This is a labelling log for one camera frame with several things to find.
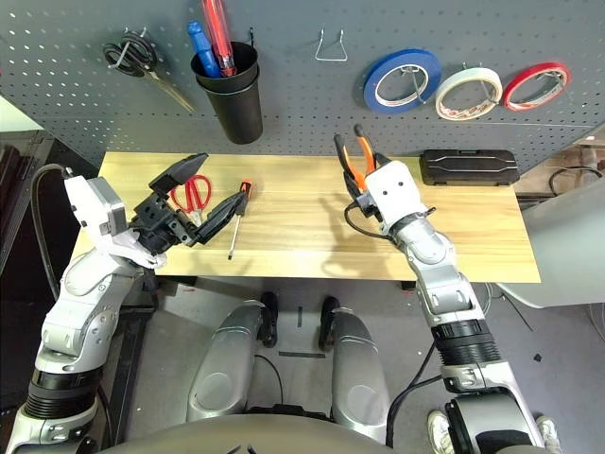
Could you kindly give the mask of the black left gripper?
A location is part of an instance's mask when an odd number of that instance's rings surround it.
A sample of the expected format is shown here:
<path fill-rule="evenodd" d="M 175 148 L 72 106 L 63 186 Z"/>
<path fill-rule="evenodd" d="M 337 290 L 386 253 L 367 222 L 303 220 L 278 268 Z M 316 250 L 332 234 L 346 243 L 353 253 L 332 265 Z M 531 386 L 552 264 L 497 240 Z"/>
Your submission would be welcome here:
<path fill-rule="evenodd" d="M 189 155 L 171 165 L 148 184 L 154 193 L 134 208 L 135 216 L 130 221 L 130 228 L 138 234 L 139 243 L 150 253 L 165 253 L 179 244 L 192 247 L 197 242 L 205 245 L 233 217 L 243 214 L 246 193 L 239 191 L 215 207 L 196 230 L 196 225 L 181 210 L 171 207 L 167 196 L 155 194 L 169 193 L 175 187 L 185 184 L 197 174 L 208 158 L 207 153 Z"/>

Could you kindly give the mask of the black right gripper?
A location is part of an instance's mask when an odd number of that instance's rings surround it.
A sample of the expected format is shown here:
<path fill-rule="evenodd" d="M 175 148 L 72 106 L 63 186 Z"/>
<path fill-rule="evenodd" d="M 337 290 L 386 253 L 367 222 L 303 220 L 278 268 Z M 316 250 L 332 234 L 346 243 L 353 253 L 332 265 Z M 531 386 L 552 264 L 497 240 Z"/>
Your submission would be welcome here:
<path fill-rule="evenodd" d="M 376 167 L 385 166 L 390 162 L 390 158 L 384 155 L 375 156 Z M 358 172 L 350 170 L 343 171 L 343 178 L 349 195 L 353 199 L 354 206 L 359 208 L 365 218 L 375 217 L 379 219 L 379 210 L 372 196 L 363 188 L 365 176 Z"/>

